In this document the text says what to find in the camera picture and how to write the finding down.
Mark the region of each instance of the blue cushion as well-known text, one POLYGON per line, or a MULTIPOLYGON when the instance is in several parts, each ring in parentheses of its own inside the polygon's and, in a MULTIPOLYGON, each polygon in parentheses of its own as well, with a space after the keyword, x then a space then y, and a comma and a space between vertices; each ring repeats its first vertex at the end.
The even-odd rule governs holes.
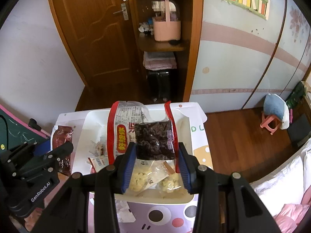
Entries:
POLYGON ((284 116, 284 101, 276 94, 266 95, 263 112, 266 116, 276 115, 281 121, 284 116))

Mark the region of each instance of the pink blanket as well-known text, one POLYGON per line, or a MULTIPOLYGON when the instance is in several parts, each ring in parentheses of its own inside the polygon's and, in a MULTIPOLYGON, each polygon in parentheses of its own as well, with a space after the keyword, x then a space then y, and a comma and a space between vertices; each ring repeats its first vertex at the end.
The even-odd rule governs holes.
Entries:
POLYGON ((292 233, 311 206, 311 186, 302 197, 301 204, 285 204, 274 217, 282 233, 292 233))

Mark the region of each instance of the dark food package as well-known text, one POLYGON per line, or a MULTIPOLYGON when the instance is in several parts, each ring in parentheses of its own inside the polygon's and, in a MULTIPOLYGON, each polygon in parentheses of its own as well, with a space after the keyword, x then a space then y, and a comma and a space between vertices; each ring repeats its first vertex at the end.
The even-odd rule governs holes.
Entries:
POLYGON ((137 123, 136 156, 142 160, 173 160, 173 128, 171 121, 137 123))
MULTIPOLYGON (((73 128, 69 126, 58 125, 58 129, 52 136, 52 148, 55 149, 67 141, 72 142, 73 139, 73 128)), ((70 155, 66 156, 65 159, 59 162, 59 172, 70 176, 70 155)))

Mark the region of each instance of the door lock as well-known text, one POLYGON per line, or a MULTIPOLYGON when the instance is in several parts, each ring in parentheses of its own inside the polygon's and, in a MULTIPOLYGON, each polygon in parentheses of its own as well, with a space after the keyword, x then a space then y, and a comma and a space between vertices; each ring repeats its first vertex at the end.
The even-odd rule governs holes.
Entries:
POLYGON ((115 14, 118 14, 118 13, 121 13, 121 12, 123 13, 124 20, 125 21, 128 20, 128 11, 126 9, 126 4, 125 3, 121 3, 121 10, 113 12, 113 14, 115 15, 115 14))

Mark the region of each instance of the pink storage box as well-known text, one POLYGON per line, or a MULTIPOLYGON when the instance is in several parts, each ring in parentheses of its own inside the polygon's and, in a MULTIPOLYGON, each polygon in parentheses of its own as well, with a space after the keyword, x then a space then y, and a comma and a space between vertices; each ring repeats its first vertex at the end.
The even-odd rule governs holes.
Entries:
POLYGON ((180 40, 181 22, 171 21, 169 0, 165 0, 165 21, 162 17, 153 17, 155 41, 180 40))

